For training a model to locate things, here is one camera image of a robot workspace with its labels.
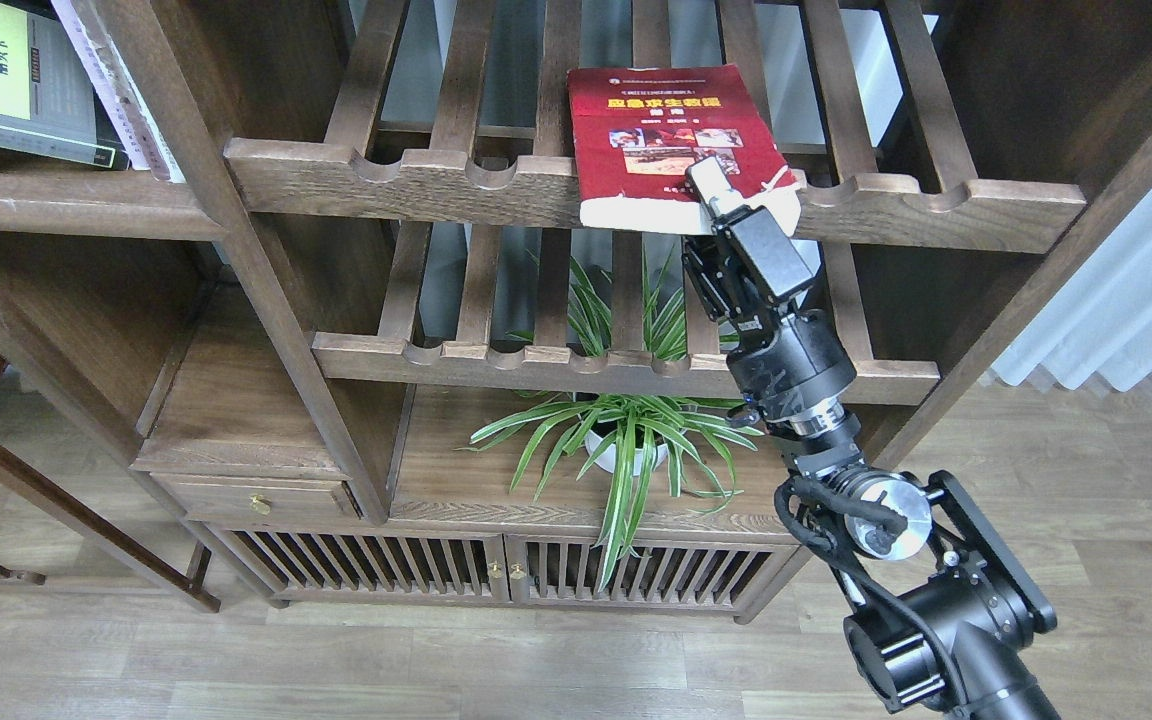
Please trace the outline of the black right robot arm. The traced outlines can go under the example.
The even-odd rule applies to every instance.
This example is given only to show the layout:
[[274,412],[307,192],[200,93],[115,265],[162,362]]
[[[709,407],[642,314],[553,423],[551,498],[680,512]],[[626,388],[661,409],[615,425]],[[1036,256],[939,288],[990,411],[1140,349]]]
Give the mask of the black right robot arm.
[[719,160],[692,164],[685,181],[707,214],[684,241],[687,273],[710,318],[738,334],[730,423],[760,424],[780,447],[788,473],[774,510],[846,596],[861,679],[890,714],[924,705],[946,719],[1056,719],[1020,657],[1056,628],[1052,602],[955,475],[870,464],[841,401],[852,361],[828,320],[797,305],[812,270]]

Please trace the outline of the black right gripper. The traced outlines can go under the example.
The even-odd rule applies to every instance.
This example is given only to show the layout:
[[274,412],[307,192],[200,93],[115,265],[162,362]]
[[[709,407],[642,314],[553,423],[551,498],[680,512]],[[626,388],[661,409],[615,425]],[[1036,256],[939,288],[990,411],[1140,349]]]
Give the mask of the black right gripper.
[[838,401],[856,370],[823,311],[804,311],[795,296],[814,281],[768,210],[746,199],[717,158],[685,169],[702,215],[685,233],[684,266],[708,318],[730,323],[738,346],[727,366],[745,404],[733,427],[764,420],[773,434],[799,441],[851,441],[859,420]]

